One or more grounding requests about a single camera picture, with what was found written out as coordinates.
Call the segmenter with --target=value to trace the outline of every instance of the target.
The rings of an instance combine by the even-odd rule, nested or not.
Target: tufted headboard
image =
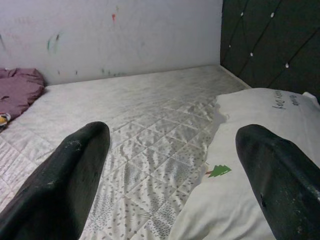
[[[223,0],[220,63],[251,87],[320,96],[320,0]]]

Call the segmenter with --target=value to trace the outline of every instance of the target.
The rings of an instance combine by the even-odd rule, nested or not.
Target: yellow object
[[[0,125],[5,124],[7,122],[7,119],[3,116],[0,116]]]

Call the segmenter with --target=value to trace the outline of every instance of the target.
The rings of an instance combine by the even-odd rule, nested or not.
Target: quilted pattern
[[[218,66],[49,86],[0,134],[0,210],[66,137],[106,122],[111,147],[81,240],[165,240],[205,171]]]
[[[252,87],[320,95],[318,0],[224,0],[221,65]]]

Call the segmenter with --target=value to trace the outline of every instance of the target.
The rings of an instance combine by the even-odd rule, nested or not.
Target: white quilted mattress
[[[219,66],[48,86],[0,133],[0,211],[67,135],[102,121],[111,147],[80,239],[167,239],[204,174],[215,96],[245,88]]]

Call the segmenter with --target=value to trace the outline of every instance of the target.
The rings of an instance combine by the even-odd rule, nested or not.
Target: purple blanket
[[[0,68],[0,114],[9,114],[11,120],[20,116],[41,96],[44,84],[34,68]]]

